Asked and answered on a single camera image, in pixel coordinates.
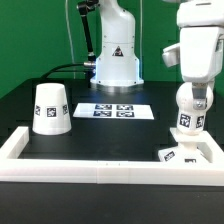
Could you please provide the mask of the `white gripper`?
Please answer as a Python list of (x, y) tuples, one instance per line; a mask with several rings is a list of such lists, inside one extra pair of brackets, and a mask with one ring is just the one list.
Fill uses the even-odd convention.
[(224, 28), (188, 27), (180, 31), (180, 67), (185, 82), (193, 82), (193, 108), (207, 107), (207, 82), (221, 72)]

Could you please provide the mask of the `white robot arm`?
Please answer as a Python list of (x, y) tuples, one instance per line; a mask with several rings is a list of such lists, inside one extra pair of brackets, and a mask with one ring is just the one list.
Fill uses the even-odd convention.
[[(96, 59), (94, 87), (108, 90), (143, 83), (134, 52), (135, 19), (117, 0), (99, 0), (102, 50)], [(186, 0), (177, 11), (180, 39), (163, 50), (170, 67), (181, 66), (182, 79), (192, 84), (193, 108), (207, 107), (208, 85), (221, 72), (224, 43), (224, 0)]]

